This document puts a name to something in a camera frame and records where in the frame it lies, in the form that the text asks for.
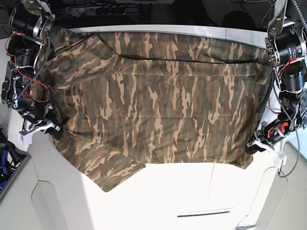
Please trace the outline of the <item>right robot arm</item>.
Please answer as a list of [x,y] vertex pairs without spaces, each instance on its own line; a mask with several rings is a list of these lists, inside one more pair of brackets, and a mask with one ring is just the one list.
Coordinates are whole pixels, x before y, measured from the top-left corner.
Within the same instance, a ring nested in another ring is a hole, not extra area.
[[24,119],[21,139],[37,132],[59,139],[63,133],[50,103],[50,87],[39,81],[51,52],[50,32],[55,20],[45,0],[19,0],[11,11],[12,34],[5,44],[7,63],[1,100]]

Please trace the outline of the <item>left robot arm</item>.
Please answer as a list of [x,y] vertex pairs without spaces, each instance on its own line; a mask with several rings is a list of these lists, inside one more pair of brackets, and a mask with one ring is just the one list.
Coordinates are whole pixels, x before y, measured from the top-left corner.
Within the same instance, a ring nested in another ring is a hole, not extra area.
[[307,2],[277,0],[265,39],[269,61],[273,64],[270,84],[257,113],[264,111],[271,91],[281,106],[277,118],[263,122],[246,144],[246,153],[254,154],[272,148],[291,132],[307,126]]

